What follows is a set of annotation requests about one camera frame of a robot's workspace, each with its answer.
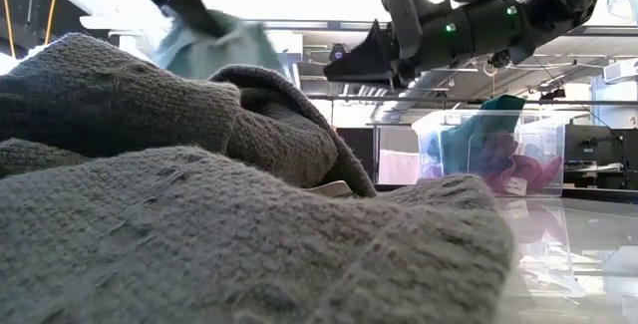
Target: teal cloth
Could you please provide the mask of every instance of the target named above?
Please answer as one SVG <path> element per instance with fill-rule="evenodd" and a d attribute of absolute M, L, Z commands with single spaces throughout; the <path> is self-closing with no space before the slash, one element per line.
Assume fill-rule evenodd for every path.
<path fill-rule="evenodd" d="M 481 110 L 514 111 L 515 115 L 475 115 L 464 124 L 441 132 L 439 139 L 431 141 L 429 155 L 438 158 L 443 149 L 444 174 L 470 171 L 470 157 L 482 153 L 489 135 L 513 133 L 524 105 L 525 99 L 510 95 L 483 103 Z"/>
<path fill-rule="evenodd" d="M 285 76 L 263 25 L 215 10 L 208 13 L 226 29 L 226 35 L 214 38 L 176 19 L 154 53 L 156 65 L 192 80 L 206 80 L 228 65 L 256 66 Z"/>

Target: gray towel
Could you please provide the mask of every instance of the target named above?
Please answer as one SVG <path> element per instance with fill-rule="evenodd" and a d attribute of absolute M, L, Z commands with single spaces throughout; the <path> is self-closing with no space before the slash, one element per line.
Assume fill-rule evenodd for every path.
<path fill-rule="evenodd" d="M 197 145 L 296 186 L 343 179 L 374 195 L 352 152 L 283 77 L 234 66 L 211 80 L 185 80 L 68 35 L 0 77 L 0 142 L 17 138 L 87 158 Z M 0 171 L 15 167 L 9 160 L 0 158 Z"/>
<path fill-rule="evenodd" d="M 0 77 L 0 322 L 492 322 L 512 241 L 480 179 L 310 193 L 374 190 L 283 79 L 213 80 L 77 35 Z"/>

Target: yellow cable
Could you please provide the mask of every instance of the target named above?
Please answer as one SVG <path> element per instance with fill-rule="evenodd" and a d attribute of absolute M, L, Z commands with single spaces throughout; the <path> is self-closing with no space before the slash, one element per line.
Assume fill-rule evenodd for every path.
<path fill-rule="evenodd" d="M 11 48 L 11 57 L 16 58 L 16 47 L 13 44 L 13 28 L 11 26 L 11 12 L 9 11 L 9 0 L 4 0 L 4 12 L 7 18 L 7 32 L 9 33 L 9 47 Z"/>
<path fill-rule="evenodd" d="M 47 21 L 47 32 L 44 37 L 44 44 L 48 45 L 51 39 L 51 25 L 53 24 L 53 12 L 56 8 L 56 0 L 51 0 L 51 7 L 49 8 L 49 20 Z"/>

